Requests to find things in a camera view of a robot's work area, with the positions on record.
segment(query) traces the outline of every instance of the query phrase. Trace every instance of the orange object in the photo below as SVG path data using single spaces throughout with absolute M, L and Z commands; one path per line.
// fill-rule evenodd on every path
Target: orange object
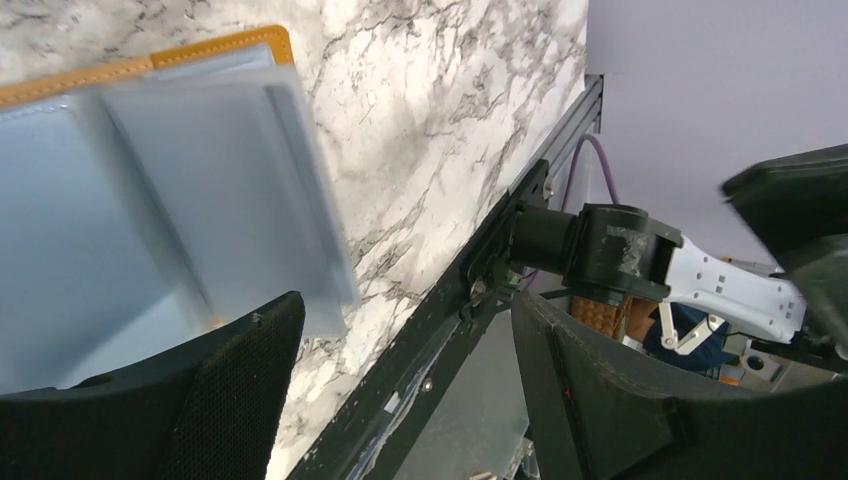
M 2 87 L 0 88 L 0 108 L 33 102 L 86 85 L 138 77 L 153 70 L 182 65 L 262 43 L 269 46 L 274 61 L 278 65 L 294 64 L 289 32 L 279 25 L 271 25 L 143 57 Z

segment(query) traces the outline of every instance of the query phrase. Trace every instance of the purple cable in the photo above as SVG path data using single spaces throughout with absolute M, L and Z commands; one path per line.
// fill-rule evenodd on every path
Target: purple cable
M 560 212 L 565 211 L 565 206 L 568 202 L 568 194 L 571 192 L 571 182 L 574 180 L 574 172 L 577 170 L 577 161 L 580 158 L 580 150 L 583 149 L 583 142 L 586 140 L 595 147 L 595 151 L 598 153 L 598 160 L 601 162 L 601 170 L 604 172 L 604 180 L 607 182 L 607 190 L 609 191 L 610 200 L 614 205 L 619 204 L 618 190 L 615 188 L 615 181 L 613 181 L 612 178 L 612 169 L 610 169 L 609 160 L 607 160 L 607 154 L 604 151 L 604 147 L 601 145 L 601 141 L 598 140 L 598 137 L 591 133 L 584 133 L 580 136 L 580 139 L 577 140 L 577 145 L 574 147 L 574 154 L 571 156 L 571 168 L 568 169 L 568 181 L 565 184 L 565 193 L 562 196 L 562 205 L 559 207 Z M 538 273 L 539 270 L 534 270 L 533 273 L 525 275 L 524 278 L 530 278 L 530 282 L 528 282 L 527 286 L 524 288 L 525 290 L 529 290 L 533 287 L 533 282 L 536 280 L 536 275 Z

